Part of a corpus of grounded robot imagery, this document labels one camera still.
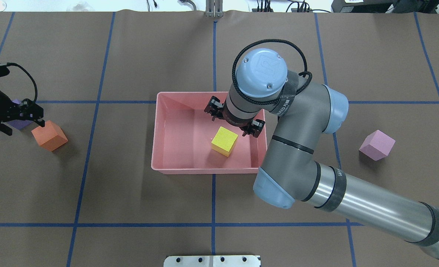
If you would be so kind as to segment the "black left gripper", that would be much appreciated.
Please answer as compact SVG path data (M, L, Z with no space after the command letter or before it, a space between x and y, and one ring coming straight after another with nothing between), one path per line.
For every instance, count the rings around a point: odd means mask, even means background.
M2 91L0 91L0 132L7 136L13 135L12 128L4 122L20 119L35 122L40 127L45 127L44 109L30 99L24 99L18 106Z

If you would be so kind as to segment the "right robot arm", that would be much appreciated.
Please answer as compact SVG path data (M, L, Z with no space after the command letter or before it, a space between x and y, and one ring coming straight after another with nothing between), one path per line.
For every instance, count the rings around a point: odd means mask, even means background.
M405 197L439 204L439 81L425 44L357 52L305 49L314 80L339 86L348 120L314 158ZM212 178L212 219L196 254L261 255L263 266L439 267L419 248L359 220L303 202L282 210L253 193L251 175Z

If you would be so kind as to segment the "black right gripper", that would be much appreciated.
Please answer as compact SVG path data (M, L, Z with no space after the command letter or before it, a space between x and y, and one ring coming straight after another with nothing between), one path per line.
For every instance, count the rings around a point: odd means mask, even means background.
M228 108L224 108L216 96L210 98L209 103L204 109L204 113L209 114L212 121L216 119L226 120L230 125L239 128L242 127L242 136L251 135L254 138L258 138L265 127L265 121L254 119L255 115L247 119L236 117Z

